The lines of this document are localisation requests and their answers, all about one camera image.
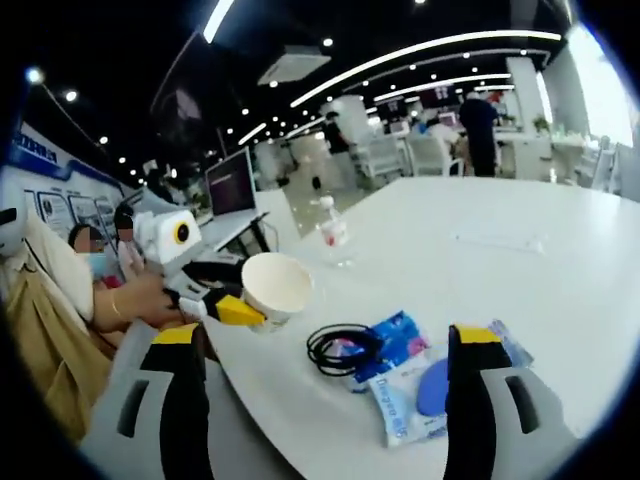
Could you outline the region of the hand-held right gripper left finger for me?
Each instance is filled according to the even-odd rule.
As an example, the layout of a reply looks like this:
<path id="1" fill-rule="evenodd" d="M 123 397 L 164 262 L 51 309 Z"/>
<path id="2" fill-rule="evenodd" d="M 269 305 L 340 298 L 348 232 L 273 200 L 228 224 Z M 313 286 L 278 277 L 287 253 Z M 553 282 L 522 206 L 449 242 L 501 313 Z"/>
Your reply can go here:
<path id="1" fill-rule="evenodd" d="M 210 479 L 210 403 L 199 324 L 127 331 L 95 403 L 83 454 L 108 479 Z"/>

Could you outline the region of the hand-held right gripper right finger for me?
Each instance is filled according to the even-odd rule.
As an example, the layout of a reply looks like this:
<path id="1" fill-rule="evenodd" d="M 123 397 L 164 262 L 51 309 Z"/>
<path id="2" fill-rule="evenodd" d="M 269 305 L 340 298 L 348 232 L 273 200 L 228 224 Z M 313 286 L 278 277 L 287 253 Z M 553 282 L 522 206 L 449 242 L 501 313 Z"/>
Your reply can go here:
<path id="1" fill-rule="evenodd" d="M 559 397 L 486 328 L 448 339 L 446 479 L 547 479 L 577 448 Z"/>

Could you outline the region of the person's left hand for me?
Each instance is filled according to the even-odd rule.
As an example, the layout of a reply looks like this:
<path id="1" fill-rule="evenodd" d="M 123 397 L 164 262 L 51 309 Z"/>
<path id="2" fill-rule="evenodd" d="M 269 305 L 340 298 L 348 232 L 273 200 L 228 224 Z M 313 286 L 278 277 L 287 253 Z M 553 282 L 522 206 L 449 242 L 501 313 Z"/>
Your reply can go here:
<path id="1" fill-rule="evenodd" d="M 156 274 L 143 273 L 120 287 L 115 305 L 125 319 L 140 319 L 156 328 L 183 322 L 182 314 L 164 291 L 163 278 Z"/>

